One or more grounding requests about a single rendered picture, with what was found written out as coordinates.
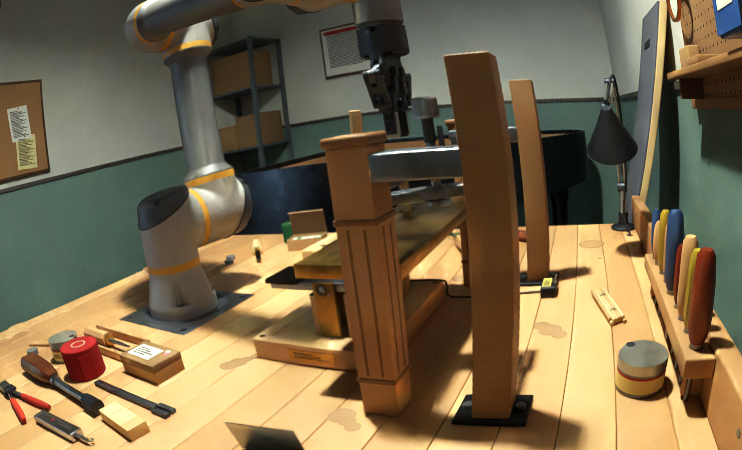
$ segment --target bulletin board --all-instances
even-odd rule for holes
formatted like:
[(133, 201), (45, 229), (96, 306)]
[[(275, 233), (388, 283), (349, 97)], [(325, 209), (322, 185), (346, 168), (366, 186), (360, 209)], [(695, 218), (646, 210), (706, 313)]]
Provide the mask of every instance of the bulletin board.
[(41, 80), (0, 83), (0, 183), (49, 170)]

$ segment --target blue object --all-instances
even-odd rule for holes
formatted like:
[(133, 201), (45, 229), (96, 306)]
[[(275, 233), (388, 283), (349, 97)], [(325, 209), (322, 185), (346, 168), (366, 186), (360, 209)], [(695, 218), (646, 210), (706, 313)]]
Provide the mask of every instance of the blue object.
[(711, 0), (716, 17), (716, 34), (725, 39), (742, 38), (740, 0)]
[(652, 235), (649, 236), (651, 238), (651, 241), (652, 241), (652, 249), (654, 248), (654, 226), (660, 220), (660, 215), (661, 214), (662, 214), (662, 210), (660, 210), (659, 208), (655, 208), (652, 211)]
[(670, 210), (667, 215), (667, 238), (665, 239), (665, 286), (672, 292), (675, 284), (675, 257), (677, 257), (678, 247), (683, 243), (685, 238), (685, 225), (683, 223), (683, 212), (680, 210)]

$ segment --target wooden workbench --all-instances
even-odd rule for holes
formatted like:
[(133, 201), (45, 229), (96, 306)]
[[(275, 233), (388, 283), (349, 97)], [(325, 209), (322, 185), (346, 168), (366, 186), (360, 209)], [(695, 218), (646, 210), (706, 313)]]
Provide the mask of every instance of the wooden workbench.
[[(265, 278), (301, 259), (278, 235), (258, 236), (263, 262), (252, 257), (253, 236), (235, 236), (201, 249), (201, 260), (218, 290), (254, 294), (231, 311), (185, 335), (119, 321), (147, 302), (147, 275), (137, 273), (63, 307), (0, 333), (0, 380), (52, 404), (51, 412), (82, 427), (96, 448), (233, 449), (224, 421), (292, 429), (306, 449), (711, 449), (713, 434), (697, 396), (681, 402), (672, 367), (665, 391), (647, 401), (628, 399), (614, 388), (614, 359), (625, 342), (663, 333), (650, 298), (644, 254), (636, 235), (610, 225), (551, 228), (551, 269), (561, 271), (559, 296), (521, 296), (519, 394), (534, 395), (525, 428), (461, 427), (451, 424), (471, 393), (471, 326), (467, 299), (445, 298), (410, 339), (412, 400), (400, 416), (364, 416), (355, 373), (288, 365), (256, 358), (252, 337), (301, 307), (308, 291), (283, 291)], [(522, 267), (525, 246), (521, 244)], [(236, 263), (222, 264), (225, 255)], [(410, 273), (413, 279), (461, 282), (461, 257), (446, 238)], [(590, 295), (607, 287), (627, 323), (611, 328)], [(105, 358), (104, 379), (177, 413), (161, 420), (112, 397), (92, 383), (80, 384), (106, 404), (119, 401), (146, 419), (151, 432), (127, 442), (90, 418), (72, 401), (24, 376), (20, 357), (29, 341), (62, 329), (82, 332), (106, 324), (183, 352), (186, 370), (154, 386), (126, 375)], [(41, 350), (42, 356), (51, 356)], [(64, 366), (58, 368), (64, 376)], [(2, 450), (63, 449), (72, 445), (33, 423), (21, 426), (9, 403), (0, 405)]]

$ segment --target desk lamp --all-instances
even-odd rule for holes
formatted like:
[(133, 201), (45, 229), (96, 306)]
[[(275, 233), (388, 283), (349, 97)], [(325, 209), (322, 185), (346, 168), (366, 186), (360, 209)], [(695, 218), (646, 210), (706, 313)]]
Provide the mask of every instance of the desk lamp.
[[(629, 223), (626, 213), (626, 162), (634, 158), (638, 150), (636, 141), (623, 125), (621, 100), (618, 94), (616, 77), (611, 75), (605, 82), (605, 99), (600, 108), (598, 122), (595, 124), (593, 135), (587, 145), (590, 158), (604, 165), (616, 165), (618, 177), (619, 212), (618, 223), (612, 226), (615, 231), (631, 231), (634, 225)], [(615, 102), (616, 112), (613, 111), (611, 100)]]

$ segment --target red spool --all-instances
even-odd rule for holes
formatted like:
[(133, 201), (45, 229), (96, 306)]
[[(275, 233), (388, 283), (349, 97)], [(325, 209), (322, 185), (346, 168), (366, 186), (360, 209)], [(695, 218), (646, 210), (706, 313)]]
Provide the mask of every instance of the red spool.
[(78, 337), (65, 342), (61, 348), (67, 373), (73, 382), (86, 382), (99, 377), (106, 371), (103, 355), (95, 337)]

